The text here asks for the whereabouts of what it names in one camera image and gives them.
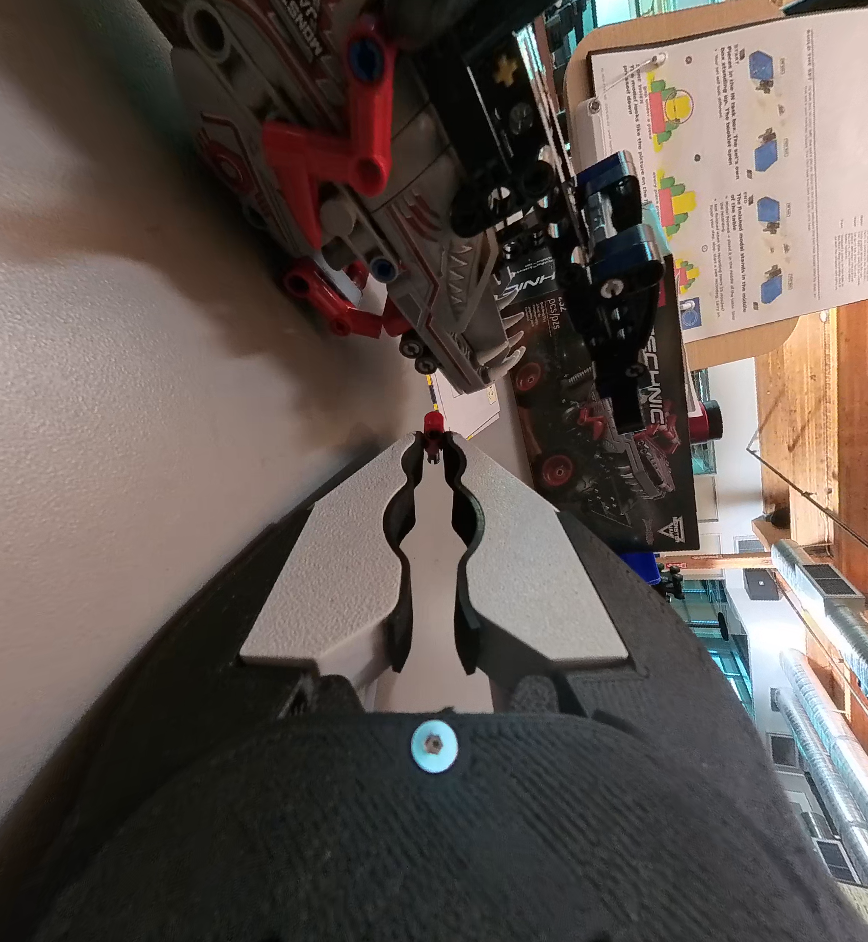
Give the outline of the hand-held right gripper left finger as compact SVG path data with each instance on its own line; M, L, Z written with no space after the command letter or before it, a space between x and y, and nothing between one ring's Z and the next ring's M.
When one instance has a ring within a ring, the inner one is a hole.
M404 435L317 500L239 650L245 663L368 686L403 670L414 612L402 544L415 527L421 434Z

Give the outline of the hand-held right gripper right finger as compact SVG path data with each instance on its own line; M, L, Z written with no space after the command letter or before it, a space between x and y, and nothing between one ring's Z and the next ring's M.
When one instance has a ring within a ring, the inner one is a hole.
M443 437L456 570L453 637L465 672L520 682L624 666L630 653L560 513L483 451Z

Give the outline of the grey red toy brick truck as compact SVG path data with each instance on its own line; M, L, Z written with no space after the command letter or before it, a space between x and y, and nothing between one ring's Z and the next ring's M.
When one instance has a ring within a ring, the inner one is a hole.
M549 249L620 432L663 279L631 157L572 168L544 2L142 2L200 156L336 336L398 338L460 393L524 355L500 274Z

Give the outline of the black toy set box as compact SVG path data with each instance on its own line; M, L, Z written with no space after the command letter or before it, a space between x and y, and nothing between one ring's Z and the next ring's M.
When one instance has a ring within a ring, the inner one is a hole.
M619 433L610 399L567 317L551 252L509 265L502 298L522 314L525 353L510 372L534 488L618 553L699 549L687 380L675 283L666 275L640 355L644 426Z

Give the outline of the toy instruction booklet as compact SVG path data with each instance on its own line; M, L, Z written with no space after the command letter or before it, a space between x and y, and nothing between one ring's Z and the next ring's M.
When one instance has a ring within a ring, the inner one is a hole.
M427 376L434 409L443 416L444 428L470 440L500 417L496 384L471 394L458 392L440 372Z

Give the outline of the printed instruction sheet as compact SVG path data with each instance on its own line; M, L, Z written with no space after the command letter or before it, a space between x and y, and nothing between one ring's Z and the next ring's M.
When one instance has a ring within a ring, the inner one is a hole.
M868 7L591 53L590 115L633 155L686 343L868 300Z

